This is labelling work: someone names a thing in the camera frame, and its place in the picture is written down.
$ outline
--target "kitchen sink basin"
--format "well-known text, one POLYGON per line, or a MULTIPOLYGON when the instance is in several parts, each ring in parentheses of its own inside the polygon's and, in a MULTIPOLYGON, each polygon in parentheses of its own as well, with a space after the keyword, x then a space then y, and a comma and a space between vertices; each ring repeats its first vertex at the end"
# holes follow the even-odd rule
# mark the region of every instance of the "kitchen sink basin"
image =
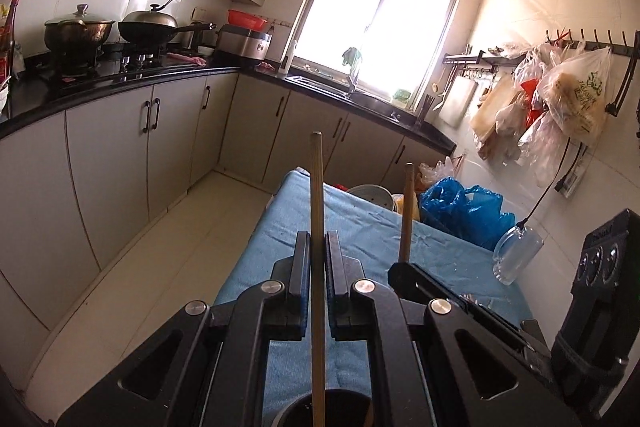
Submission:
POLYGON ((382 116, 398 121, 398 117, 395 115, 395 108, 384 100, 380 100, 379 98, 362 91, 352 92, 349 99, 355 105, 365 107, 373 112, 381 114, 382 116))
POLYGON ((300 75, 288 76, 287 80, 292 80, 293 82, 297 82, 305 86, 313 87, 314 89, 319 89, 324 92, 329 92, 336 96, 347 96, 347 93, 339 89, 338 87, 329 86, 324 82, 318 82, 317 80, 312 80, 311 78, 305 78, 304 76, 300 76, 300 75))

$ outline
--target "blue plastic bag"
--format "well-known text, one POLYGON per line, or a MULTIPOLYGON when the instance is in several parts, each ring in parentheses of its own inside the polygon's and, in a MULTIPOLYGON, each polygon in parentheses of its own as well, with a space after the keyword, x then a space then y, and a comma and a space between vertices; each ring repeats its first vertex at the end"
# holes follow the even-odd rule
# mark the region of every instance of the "blue plastic bag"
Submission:
POLYGON ((487 250, 515 226, 515 216, 500 211, 500 194, 480 185, 465 188, 455 178, 434 184, 419 203, 421 222, 487 250))

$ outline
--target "cooking pot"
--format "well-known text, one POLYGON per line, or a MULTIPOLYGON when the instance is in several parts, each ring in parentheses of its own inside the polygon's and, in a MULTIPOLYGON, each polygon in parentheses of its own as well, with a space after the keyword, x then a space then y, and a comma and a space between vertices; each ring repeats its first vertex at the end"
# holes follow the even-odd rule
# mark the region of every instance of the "cooking pot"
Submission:
POLYGON ((162 13, 171 1, 160 6, 152 4, 149 11, 132 12, 118 23, 118 29, 123 39, 142 47, 161 46, 173 39, 176 33, 199 30, 212 30, 213 24, 192 24, 177 27, 175 18, 168 13, 162 13))
POLYGON ((94 52, 109 38, 115 21, 87 13, 89 5, 44 23, 44 43, 58 54, 94 52))

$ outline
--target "kitchen counter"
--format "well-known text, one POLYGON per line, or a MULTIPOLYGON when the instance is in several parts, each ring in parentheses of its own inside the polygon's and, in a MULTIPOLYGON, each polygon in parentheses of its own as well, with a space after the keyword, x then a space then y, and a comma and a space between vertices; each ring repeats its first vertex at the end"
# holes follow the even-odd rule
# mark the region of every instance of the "kitchen counter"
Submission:
MULTIPOLYGON (((20 81, 11 85, 7 106, 0 114, 0 139, 65 109, 112 94, 181 78, 238 72, 300 92, 336 107, 345 108, 350 113, 379 123, 403 136, 421 142, 441 154, 451 155, 456 148, 456 144, 452 140, 427 122, 423 122, 420 129, 414 130, 415 117, 410 113, 394 110, 396 115, 399 115, 399 121, 387 118, 373 110, 357 105, 344 96, 327 92, 321 87, 302 84, 267 69, 245 70, 221 67, 212 61, 209 61, 206 66, 178 65, 170 60, 165 60, 162 67, 136 73, 118 73, 118 67, 117 60, 102 62, 98 68, 97 78, 66 85, 60 81, 47 80, 46 75, 41 71, 27 71, 20 81)), ((303 70, 292 69, 290 75, 287 76, 294 74, 304 76, 305 73, 303 70)))

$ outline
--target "wooden chopstick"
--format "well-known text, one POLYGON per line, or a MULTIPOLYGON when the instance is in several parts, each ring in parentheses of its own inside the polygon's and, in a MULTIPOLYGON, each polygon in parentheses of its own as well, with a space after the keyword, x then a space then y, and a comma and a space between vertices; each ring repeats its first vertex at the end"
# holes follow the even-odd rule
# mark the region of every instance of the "wooden chopstick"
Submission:
POLYGON ((404 203, 402 204, 402 229, 398 263, 408 263, 411 251, 411 232, 414 226, 414 164, 404 167, 404 203))
POLYGON ((324 427, 324 174, 322 133, 311 134, 311 398, 313 427, 324 427))

